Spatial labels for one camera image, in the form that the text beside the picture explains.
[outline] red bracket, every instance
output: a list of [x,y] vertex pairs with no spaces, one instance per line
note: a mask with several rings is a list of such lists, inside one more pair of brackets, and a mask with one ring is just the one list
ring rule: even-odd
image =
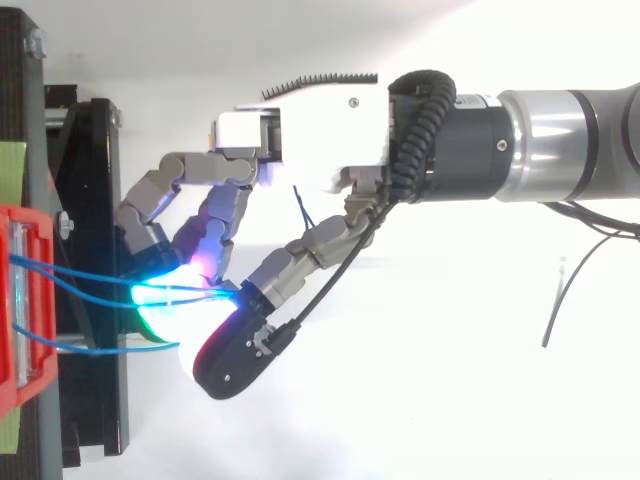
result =
[[[0,418],[45,389],[58,374],[56,349],[29,341],[31,372],[28,383],[18,388],[11,326],[9,295],[9,222],[30,225],[27,230],[27,256],[53,264],[53,221],[43,212],[28,208],[0,206]],[[53,282],[34,272],[28,273],[28,329],[49,340],[56,340]]]

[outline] coiled black cable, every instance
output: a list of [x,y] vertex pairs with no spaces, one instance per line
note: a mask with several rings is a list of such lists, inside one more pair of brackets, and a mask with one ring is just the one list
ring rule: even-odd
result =
[[389,85],[389,93],[424,97],[391,167],[391,199],[413,203],[418,199],[418,185],[425,175],[420,166],[431,153],[436,135],[456,100],[456,85],[442,72],[420,70],[398,78]]

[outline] silver metal joint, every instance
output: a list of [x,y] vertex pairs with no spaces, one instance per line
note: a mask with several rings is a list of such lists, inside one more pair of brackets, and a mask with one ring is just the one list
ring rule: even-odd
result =
[[57,224],[58,233],[60,234],[60,238],[62,238],[63,240],[67,240],[69,238],[69,234],[74,230],[76,226],[73,220],[69,218],[69,214],[65,211],[62,211],[58,214]]
[[587,160],[588,132],[578,100],[567,91],[506,91],[498,96],[514,133],[502,202],[557,202],[574,191]]
[[29,32],[24,41],[25,50],[30,53],[36,60],[47,58],[44,51],[44,33],[39,28],[34,28]]
[[115,128],[122,128],[122,110],[111,111],[111,125]]

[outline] screw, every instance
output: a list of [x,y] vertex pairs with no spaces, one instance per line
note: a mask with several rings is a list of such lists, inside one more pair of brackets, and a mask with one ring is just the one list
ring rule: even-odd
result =
[[113,110],[111,112],[111,124],[115,128],[122,128],[122,110]]
[[29,32],[29,35],[24,41],[24,48],[29,52],[36,60],[42,60],[47,58],[44,53],[44,33],[39,28],[34,28]]
[[58,233],[60,234],[60,238],[67,240],[74,228],[75,223],[69,219],[69,214],[65,211],[60,212],[58,214]]

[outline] green tape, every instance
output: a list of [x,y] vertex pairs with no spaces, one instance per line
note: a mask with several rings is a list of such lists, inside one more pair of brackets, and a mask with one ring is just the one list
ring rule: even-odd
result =
[[18,451],[19,436],[20,408],[14,408],[0,419],[0,454],[15,455]]
[[0,142],[0,205],[20,205],[27,144]]
[[[22,202],[22,178],[27,144],[0,142],[0,205]],[[0,454],[15,454],[20,435],[20,408],[0,419]]]

